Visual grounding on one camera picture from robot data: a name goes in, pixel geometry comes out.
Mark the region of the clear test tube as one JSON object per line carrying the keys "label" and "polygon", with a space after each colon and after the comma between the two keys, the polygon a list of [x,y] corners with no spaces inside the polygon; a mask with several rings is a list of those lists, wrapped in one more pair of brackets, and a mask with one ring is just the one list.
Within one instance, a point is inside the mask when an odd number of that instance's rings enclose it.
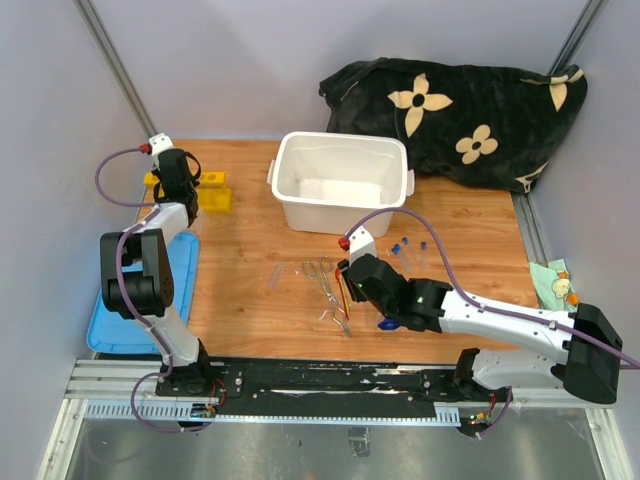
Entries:
{"label": "clear test tube", "polygon": [[267,286],[270,290],[275,290],[277,288],[283,271],[284,271],[284,264],[281,262],[277,262],[267,282]]}
{"label": "clear test tube", "polygon": [[201,236],[203,233],[205,224],[206,224],[206,212],[204,210],[200,210],[192,225],[193,232],[197,236]]}

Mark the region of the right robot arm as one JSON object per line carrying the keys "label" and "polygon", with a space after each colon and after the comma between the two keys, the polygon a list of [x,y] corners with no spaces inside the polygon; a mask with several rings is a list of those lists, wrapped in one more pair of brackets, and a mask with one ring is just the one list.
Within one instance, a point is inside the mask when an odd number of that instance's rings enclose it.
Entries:
{"label": "right robot arm", "polygon": [[511,351],[464,350],[453,375],[455,392],[474,400],[487,390],[562,388],[586,402],[617,400],[622,340],[602,311],[521,307],[472,295],[431,279],[407,279],[365,254],[342,260],[338,271],[355,302],[416,332],[468,334],[513,345]]}

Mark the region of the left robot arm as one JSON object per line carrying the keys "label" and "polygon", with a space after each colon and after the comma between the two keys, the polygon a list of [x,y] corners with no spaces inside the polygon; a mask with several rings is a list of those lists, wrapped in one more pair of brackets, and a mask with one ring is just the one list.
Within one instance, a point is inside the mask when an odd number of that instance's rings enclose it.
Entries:
{"label": "left robot arm", "polygon": [[147,143],[110,155],[153,157],[158,180],[149,209],[138,223],[100,238],[101,294],[106,309],[134,320],[153,340],[162,357],[157,395],[202,396],[214,383],[214,371],[201,340],[189,332],[174,305],[174,278],[167,246],[198,217],[196,187],[201,170],[192,172],[196,157],[169,143]]}

